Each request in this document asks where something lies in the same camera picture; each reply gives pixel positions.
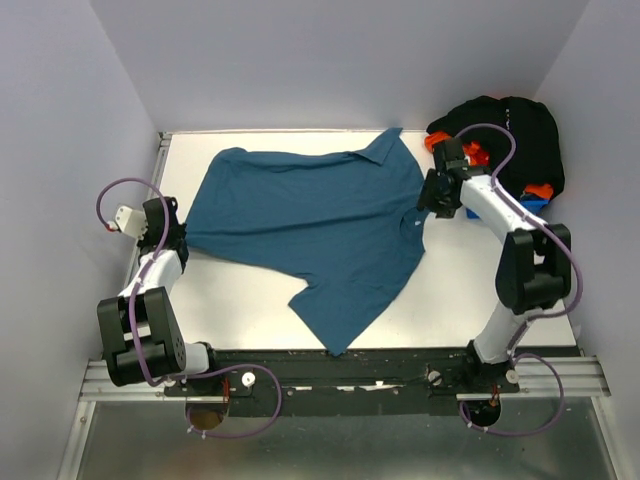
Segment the teal blue t shirt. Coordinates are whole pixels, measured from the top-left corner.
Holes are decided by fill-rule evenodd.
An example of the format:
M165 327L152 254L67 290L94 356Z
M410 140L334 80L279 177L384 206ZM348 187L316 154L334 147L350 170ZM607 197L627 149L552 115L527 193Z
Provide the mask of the teal blue t shirt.
M423 173L401 132L324 155L248 151L211 161L188 212L190 248L303 279L290 308L340 355L418 267Z

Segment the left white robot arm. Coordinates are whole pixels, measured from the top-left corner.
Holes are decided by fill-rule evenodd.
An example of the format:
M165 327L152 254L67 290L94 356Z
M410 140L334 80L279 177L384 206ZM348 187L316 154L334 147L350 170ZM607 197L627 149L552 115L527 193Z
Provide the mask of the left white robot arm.
M184 340L170 301L189 258L177 208L173 197L153 198L140 211L121 206L116 213L112 225L137 239L138 270L117 296L97 306L103 358L118 387L177 376L209 395L222 380L214 350Z

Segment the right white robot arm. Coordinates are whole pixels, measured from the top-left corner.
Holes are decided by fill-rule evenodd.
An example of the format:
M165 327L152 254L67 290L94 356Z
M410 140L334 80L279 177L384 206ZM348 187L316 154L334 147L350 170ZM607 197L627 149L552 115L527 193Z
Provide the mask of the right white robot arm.
M495 274L498 303L467 347L460 379L480 392L506 371L516 345L532 321L547 314L571 290L571 234L562 224L547 225L519 204L482 165L473 165L458 138L432 146L429 169L417 202L438 218L458 209L473 211L502 245Z

